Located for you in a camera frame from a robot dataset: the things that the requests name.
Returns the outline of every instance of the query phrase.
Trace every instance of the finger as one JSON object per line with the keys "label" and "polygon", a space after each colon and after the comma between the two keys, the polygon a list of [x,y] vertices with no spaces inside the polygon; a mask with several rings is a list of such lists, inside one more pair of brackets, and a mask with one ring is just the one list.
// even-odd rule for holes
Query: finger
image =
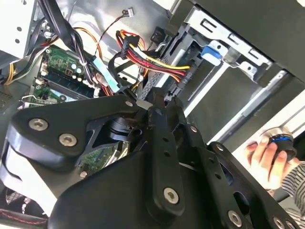
{"label": "finger", "polygon": [[251,145],[247,146],[246,149],[244,150],[244,157],[247,159],[249,165],[251,164],[251,158],[256,148],[257,148],[257,143],[254,142]]}
{"label": "finger", "polygon": [[283,179],[298,165],[300,165],[300,161],[296,157],[288,161],[284,167]]}
{"label": "finger", "polygon": [[254,168],[258,167],[268,143],[269,143],[269,138],[266,136],[263,137],[261,142],[258,144],[256,150],[254,151],[254,153],[252,155],[251,167],[254,167]]}
{"label": "finger", "polygon": [[272,167],[272,160],[275,156],[277,150],[276,143],[272,142],[264,151],[261,162],[259,163],[259,167],[264,169],[265,171],[270,172]]}
{"label": "finger", "polygon": [[276,157],[269,177],[269,185],[271,189],[277,189],[282,184],[284,167],[287,161],[287,153],[281,151]]}

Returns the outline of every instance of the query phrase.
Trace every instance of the circuit chip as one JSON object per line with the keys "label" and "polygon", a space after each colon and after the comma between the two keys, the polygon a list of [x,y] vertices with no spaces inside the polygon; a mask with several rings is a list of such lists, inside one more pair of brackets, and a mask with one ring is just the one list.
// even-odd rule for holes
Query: circuit chip
{"label": "circuit chip", "polygon": [[65,74],[67,76],[72,76],[73,75],[73,71],[71,71],[70,69],[66,69]]}

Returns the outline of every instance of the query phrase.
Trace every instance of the blue tab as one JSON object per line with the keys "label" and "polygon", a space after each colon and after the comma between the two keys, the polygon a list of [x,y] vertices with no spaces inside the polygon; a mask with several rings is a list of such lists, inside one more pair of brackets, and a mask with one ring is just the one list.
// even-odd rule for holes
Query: blue tab
{"label": "blue tab", "polygon": [[211,64],[218,66],[221,63],[222,56],[218,51],[215,51],[210,46],[205,46],[201,52],[201,57]]}

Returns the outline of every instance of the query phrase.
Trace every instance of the white connector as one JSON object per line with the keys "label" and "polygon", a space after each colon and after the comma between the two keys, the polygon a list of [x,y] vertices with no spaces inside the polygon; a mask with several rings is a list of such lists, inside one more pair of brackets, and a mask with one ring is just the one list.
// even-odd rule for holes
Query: white connector
{"label": "white connector", "polygon": [[128,11],[129,17],[130,17],[130,18],[133,18],[133,17],[134,17],[133,7],[128,8],[127,11]]}

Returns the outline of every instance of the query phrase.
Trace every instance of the striped sleeve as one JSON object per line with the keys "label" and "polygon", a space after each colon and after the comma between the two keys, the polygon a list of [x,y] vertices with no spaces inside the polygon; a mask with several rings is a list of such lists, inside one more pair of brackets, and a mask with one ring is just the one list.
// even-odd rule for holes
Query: striped sleeve
{"label": "striped sleeve", "polygon": [[294,198],[301,215],[305,215],[305,162],[301,162],[283,180],[282,188]]}
{"label": "striped sleeve", "polygon": [[305,229],[305,219],[299,212],[293,209],[285,209],[285,211],[291,216],[291,218],[299,225],[300,229]]}

